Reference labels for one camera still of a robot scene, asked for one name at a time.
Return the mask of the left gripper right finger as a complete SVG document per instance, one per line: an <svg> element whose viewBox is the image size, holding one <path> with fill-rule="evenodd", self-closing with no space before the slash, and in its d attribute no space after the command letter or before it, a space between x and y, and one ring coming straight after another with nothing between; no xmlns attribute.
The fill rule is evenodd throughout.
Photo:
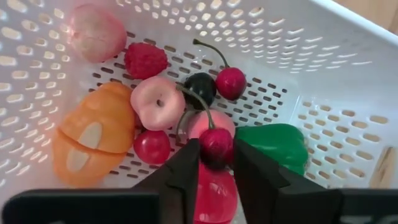
<svg viewBox="0 0 398 224"><path fill-rule="evenodd" d="M247 223L338 223L339 190L306 179L242 140L234 142L233 170Z"/></svg>

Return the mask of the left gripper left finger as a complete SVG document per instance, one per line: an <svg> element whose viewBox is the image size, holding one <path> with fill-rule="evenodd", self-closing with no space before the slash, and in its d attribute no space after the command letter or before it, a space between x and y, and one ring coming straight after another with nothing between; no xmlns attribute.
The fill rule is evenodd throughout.
<svg viewBox="0 0 398 224"><path fill-rule="evenodd" d="M134 223L193 224L198 186L200 144L189 140L159 169L132 189Z"/></svg>

